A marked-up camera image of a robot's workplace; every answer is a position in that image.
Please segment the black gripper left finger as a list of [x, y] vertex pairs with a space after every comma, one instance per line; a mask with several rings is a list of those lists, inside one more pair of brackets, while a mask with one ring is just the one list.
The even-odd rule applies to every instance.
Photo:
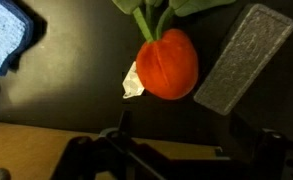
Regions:
[[118, 130], [121, 139], [130, 139], [130, 121], [132, 119], [131, 111], [123, 111], [120, 117]]

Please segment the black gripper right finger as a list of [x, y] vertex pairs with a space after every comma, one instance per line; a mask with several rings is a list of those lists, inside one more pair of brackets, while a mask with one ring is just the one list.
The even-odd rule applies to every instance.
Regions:
[[229, 130], [231, 136], [249, 157], [255, 157], [269, 149], [266, 131], [249, 124], [237, 113], [231, 116]]

